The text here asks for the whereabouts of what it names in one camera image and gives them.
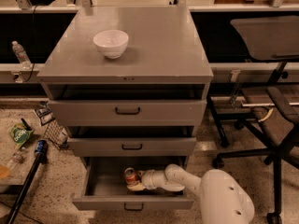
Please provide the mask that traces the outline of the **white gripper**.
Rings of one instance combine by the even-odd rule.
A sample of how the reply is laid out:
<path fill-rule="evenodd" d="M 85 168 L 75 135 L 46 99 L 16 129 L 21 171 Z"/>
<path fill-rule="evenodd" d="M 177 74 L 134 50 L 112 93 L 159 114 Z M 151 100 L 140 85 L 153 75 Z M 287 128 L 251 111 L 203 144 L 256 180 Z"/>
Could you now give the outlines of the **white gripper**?
<path fill-rule="evenodd" d="M 141 178 L 141 183 L 128 185 L 130 191 L 142 191 L 144 189 L 161 188 L 165 182 L 165 175 L 163 171 L 137 171 L 137 176 Z"/>

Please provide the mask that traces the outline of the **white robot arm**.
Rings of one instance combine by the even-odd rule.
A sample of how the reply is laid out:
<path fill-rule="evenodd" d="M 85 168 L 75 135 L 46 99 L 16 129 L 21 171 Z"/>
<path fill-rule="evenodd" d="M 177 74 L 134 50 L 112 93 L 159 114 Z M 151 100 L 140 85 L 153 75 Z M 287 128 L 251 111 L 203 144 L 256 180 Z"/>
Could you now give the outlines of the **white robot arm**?
<path fill-rule="evenodd" d="M 202 177 L 192 175 L 176 164 L 164 170 L 124 171 L 131 191 L 188 189 L 199 198 L 203 224 L 250 224 L 255 208 L 250 196 L 226 172 L 212 169 Z"/>

